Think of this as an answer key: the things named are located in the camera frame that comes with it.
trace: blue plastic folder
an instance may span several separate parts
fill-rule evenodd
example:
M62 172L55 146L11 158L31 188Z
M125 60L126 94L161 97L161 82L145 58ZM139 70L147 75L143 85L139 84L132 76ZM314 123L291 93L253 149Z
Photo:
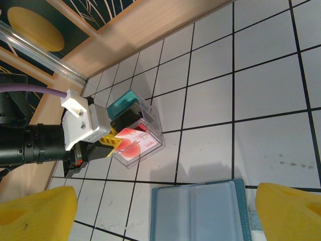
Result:
M242 179L152 190L151 241L251 241Z

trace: yellow foam pad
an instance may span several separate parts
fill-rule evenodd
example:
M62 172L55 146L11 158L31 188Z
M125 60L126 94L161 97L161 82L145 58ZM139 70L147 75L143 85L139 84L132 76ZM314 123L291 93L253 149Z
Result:
M0 240L68 240L77 211L73 187L57 187L0 204Z
M321 196L261 183L256 209L267 240L321 240Z

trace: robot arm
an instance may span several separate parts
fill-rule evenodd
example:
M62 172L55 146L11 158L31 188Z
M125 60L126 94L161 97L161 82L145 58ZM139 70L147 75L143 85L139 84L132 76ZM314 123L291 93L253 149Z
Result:
M60 160L65 178L70 178L89 161L112 152L113 146L99 142L111 129L106 108L96 105L93 98L80 97L71 90L61 97L61 105L66 109L60 125L37 124L20 129L0 125L0 168L4 168L0 180L23 164Z

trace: cable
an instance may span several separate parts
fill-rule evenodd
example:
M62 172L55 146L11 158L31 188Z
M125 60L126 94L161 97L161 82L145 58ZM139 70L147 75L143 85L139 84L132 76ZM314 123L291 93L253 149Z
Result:
M67 96L67 93L61 92L55 89L46 88L42 86L37 85L31 85L31 84L0 84L0 93L8 92L8 91L32 91L32 92L38 92L43 94L51 94L56 95L58 97L65 98Z

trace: white tile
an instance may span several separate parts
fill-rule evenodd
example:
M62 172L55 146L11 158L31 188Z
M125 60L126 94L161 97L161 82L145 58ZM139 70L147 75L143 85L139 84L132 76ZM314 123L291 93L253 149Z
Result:
M84 178L87 168L88 168L88 165L85 168L82 168L79 173L72 175L72 177Z
M158 65L161 56L163 40L144 49L139 53L135 74L142 73Z
M150 98L154 90L156 73L157 67L135 76L132 80L131 89L144 99Z
M316 141L319 148L319 153L321 152L321 110L313 111L313 123L316 134Z
M292 0L292 6L296 6L302 2L305 2L306 0Z
M117 159L113 158L107 178L113 180L135 180L136 172L137 166L127 169Z
M183 131L178 182L231 178L232 125Z
M92 160L88 164L86 178L106 179L111 157Z
M78 198L79 192L80 192L80 189L82 186L82 182L83 182L83 180L81 180L81 179L70 179L69 178L66 180L65 186L72 186L75 189L75 193Z
M87 83L84 92L82 93L83 97L88 97L96 92L97 86L92 85L91 83Z
M95 94L95 98L94 98L95 104L100 105L102 107L106 107L110 91L111 91L111 88L108 88Z
M321 106L321 48L312 49L302 54L307 91L311 107Z
M114 84L126 80L134 75L137 58L138 54L135 54L119 64Z
M297 55L235 73L235 119L306 109Z
M236 123L235 177L320 188L307 113Z
M130 84L131 84L131 79L126 80L120 84L114 85L111 88L111 93L109 96L107 106L111 105L115 100L117 100L119 97L121 97L123 94L125 94L126 91L129 90Z
M122 241L122 238L94 229L91 241Z
M232 121L232 75L189 87L184 128Z
M102 73L97 92L112 86L119 64L116 64Z
M53 175L54 177L64 177L64 164L62 161L59 161L57 166L56 166L56 170L55 173Z
M56 187L62 187L65 184L65 178L52 178L48 189L53 189Z
M137 180L174 182L180 132L164 134L166 147L139 165Z
M107 181L96 227L124 234L133 187L129 182Z
M130 208L126 237L149 240L151 190L164 185L136 183Z
M195 23L193 49L232 33L232 4Z
M165 38L160 63L174 59L191 50L193 24Z
M94 225L105 181L84 180L75 220Z
M68 241L89 241L92 228L74 222L72 225Z
M186 86L190 55L167 62L159 67L154 95Z
M82 96L87 97L91 94L96 93L100 78L101 78L102 73L97 74L96 76L90 78L88 80L88 83L86 85L85 91L83 92Z
M300 49L321 44L321 2L309 1L293 11Z
M289 11L235 34L235 70L294 52Z
M153 99L163 132L178 130L182 127L185 91L181 89Z
M235 31L289 8L288 0L238 0L234 3Z
M232 36L192 52L189 85L232 72Z
M256 212L255 197L256 189L245 189L246 203L250 212Z

